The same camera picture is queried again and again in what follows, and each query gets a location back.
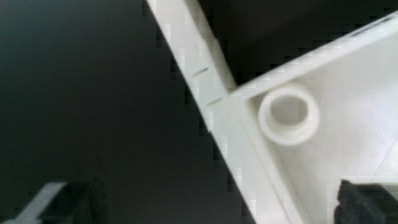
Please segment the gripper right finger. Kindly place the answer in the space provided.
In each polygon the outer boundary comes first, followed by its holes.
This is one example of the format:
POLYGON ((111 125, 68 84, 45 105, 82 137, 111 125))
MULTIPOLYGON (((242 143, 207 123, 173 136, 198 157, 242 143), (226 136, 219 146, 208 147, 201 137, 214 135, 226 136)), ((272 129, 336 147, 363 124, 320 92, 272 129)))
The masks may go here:
POLYGON ((381 184, 342 181, 335 224, 398 224, 398 199, 381 184))

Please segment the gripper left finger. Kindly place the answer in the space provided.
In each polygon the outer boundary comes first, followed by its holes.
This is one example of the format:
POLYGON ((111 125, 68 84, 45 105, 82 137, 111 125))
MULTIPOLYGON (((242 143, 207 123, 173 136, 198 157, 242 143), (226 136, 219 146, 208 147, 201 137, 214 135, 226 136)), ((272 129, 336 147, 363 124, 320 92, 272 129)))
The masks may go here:
POLYGON ((48 182, 6 224, 107 224, 102 184, 48 182))

